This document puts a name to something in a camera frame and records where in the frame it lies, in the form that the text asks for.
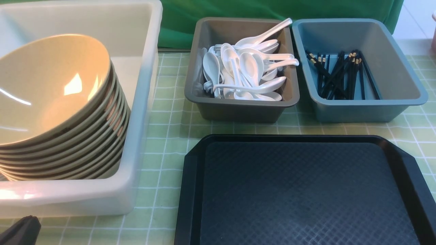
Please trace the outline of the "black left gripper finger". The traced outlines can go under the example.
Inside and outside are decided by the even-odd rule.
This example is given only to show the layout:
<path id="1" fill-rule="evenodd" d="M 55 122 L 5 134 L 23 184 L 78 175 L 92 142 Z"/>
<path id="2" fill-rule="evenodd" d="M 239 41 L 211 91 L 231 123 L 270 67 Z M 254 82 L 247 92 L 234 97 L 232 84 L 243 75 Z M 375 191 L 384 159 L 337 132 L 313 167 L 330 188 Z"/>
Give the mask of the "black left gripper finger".
<path id="1" fill-rule="evenodd" d="M 35 245 L 41 223 L 36 216 L 26 216 L 0 234 L 1 245 Z"/>

